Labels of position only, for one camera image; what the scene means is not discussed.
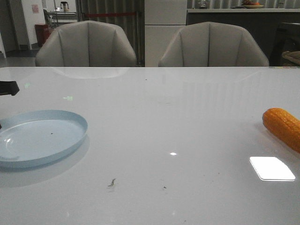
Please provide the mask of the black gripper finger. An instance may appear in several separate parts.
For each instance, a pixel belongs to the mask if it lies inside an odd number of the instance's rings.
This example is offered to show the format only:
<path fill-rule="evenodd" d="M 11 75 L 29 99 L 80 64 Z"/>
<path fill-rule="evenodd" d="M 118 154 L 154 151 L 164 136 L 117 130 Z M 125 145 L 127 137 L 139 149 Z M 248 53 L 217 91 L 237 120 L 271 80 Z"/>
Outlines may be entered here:
<path fill-rule="evenodd" d="M 19 92 L 16 81 L 0 81 L 0 95 L 15 96 Z"/>

